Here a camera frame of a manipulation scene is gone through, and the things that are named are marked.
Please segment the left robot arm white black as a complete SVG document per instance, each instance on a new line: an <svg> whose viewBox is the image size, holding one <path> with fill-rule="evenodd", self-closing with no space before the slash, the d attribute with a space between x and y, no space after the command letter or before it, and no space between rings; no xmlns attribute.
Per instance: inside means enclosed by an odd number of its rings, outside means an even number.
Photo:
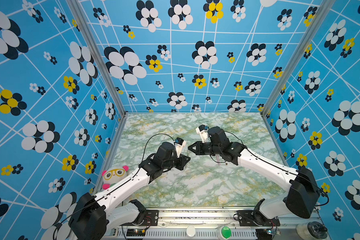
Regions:
<svg viewBox="0 0 360 240"><path fill-rule="evenodd" d="M127 223L144 220L146 208L137 200L119 205L137 190L148 186L163 173L175 168L184 170L190 157L183 155L186 142L162 143L129 176L94 196L82 195L74 212L69 215L69 227L79 240L100 240L106 231Z"/></svg>

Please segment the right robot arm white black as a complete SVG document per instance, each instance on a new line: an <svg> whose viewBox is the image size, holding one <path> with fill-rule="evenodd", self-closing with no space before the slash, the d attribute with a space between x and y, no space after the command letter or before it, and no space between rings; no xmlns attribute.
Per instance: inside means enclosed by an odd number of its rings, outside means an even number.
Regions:
<svg viewBox="0 0 360 240"><path fill-rule="evenodd" d="M271 199L261 199L251 214L257 225L276 217L294 214L309 219L321 195L312 171L302 167L294 169L271 161L242 143L232 142L220 127L200 125L196 133L201 137L189 146L197 156L219 155L224 161L250 169L271 180L285 193Z"/></svg>

